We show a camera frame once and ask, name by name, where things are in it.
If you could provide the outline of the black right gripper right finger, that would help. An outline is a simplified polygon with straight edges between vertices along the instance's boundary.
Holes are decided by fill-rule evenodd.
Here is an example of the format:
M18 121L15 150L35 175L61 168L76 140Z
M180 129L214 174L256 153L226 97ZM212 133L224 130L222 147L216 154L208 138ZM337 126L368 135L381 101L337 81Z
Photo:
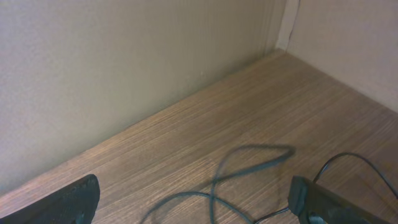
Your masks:
M288 208L301 224L389 224L301 176L292 178Z

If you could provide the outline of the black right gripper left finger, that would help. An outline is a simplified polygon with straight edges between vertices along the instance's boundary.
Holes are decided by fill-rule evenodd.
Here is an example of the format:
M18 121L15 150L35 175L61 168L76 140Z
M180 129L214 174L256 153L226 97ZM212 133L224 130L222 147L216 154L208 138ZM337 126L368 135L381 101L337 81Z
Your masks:
M1 218L3 224L90 224L100 200L97 176L86 175Z

